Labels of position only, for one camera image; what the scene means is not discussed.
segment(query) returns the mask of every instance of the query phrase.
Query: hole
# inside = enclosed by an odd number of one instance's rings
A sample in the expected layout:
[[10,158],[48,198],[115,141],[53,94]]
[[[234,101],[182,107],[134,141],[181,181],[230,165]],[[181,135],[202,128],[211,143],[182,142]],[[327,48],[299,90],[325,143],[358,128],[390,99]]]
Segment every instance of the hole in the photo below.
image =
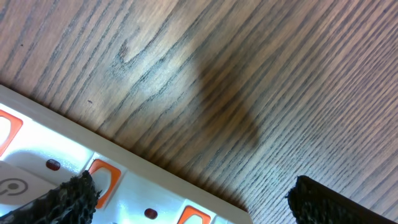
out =
[[0,146],[7,141],[11,132],[11,121],[0,116]]
[[47,162],[45,162],[45,166],[54,171],[57,171],[61,168],[61,164],[55,159],[49,159]]
[[151,208],[147,208],[144,212],[145,217],[154,220],[157,217],[157,212]]

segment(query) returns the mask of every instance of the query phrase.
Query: red oval hole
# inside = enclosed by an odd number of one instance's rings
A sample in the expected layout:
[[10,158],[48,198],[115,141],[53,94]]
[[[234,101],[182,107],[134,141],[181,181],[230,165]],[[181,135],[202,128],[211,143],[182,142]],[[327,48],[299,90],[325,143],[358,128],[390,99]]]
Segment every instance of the red oval hole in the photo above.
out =
[[157,217],[157,212],[151,208],[147,208],[147,210],[144,212],[144,215],[145,217],[153,220]]
[[45,163],[45,166],[47,168],[49,168],[50,170],[54,170],[54,171],[57,171],[57,170],[59,170],[61,168],[61,164],[58,161],[54,160],[54,159],[49,159]]

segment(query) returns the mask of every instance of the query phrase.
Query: wooden table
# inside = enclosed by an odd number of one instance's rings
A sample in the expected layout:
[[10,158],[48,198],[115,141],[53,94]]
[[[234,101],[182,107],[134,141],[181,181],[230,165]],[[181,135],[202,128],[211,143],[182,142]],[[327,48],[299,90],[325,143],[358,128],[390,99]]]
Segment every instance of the wooden table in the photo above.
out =
[[0,84],[293,223],[308,175],[398,221],[398,2],[0,0]]

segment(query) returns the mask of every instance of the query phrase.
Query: brown wooden tabletop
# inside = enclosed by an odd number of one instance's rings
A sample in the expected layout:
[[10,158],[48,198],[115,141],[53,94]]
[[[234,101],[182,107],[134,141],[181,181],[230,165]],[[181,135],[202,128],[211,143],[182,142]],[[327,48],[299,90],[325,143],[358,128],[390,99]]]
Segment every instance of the brown wooden tabletop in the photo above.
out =
[[398,221],[398,2],[0,0],[0,84],[247,210]]

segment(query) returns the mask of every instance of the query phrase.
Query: orange and white button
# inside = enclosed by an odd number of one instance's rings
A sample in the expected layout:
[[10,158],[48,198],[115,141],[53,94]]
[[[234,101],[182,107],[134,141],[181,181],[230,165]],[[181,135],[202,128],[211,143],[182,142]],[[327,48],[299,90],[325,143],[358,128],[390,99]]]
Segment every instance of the orange and white button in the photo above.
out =
[[96,188],[101,190],[96,208],[102,208],[115,188],[121,176],[121,171],[107,162],[96,159],[88,172],[91,174]]
[[210,224],[210,216],[195,209],[192,206],[186,206],[178,224],[201,223]]
[[21,119],[0,110],[0,156],[15,138],[22,124]]

